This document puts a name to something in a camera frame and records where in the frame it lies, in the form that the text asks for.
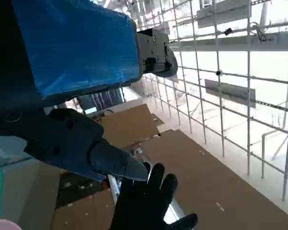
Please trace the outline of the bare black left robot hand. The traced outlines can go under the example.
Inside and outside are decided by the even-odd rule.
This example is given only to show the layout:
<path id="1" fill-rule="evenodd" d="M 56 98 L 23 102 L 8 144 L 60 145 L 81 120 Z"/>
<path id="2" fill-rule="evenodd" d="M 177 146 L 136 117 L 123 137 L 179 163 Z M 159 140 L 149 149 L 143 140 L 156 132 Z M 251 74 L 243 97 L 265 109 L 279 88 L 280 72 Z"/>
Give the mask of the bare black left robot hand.
<path id="1" fill-rule="evenodd" d="M 0 136 L 24 139 L 46 164 L 145 181 L 146 167 L 105 140 L 99 123 L 56 105 L 177 70 L 168 36 L 138 31 L 123 13 L 88 0 L 0 0 Z"/>

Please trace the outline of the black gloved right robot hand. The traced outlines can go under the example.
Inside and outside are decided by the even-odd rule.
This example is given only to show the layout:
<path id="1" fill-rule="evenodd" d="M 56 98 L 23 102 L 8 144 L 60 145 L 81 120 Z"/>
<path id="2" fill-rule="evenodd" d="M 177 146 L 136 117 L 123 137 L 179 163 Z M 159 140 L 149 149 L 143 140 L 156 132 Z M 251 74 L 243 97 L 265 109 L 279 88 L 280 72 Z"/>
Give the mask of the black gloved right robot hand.
<path id="1" fill-rule="evenodd" d="M 191 230 L 198 223 L 195 213 L 186 215 L 173 223 L 164 221 L 165 214 L 178 187 L 177 177 L 164 176 L 161 163 L 144 162 L 150 176 L 146 181 L 124 178 L 120 187 L 111 222 L 111 230 Z"/>

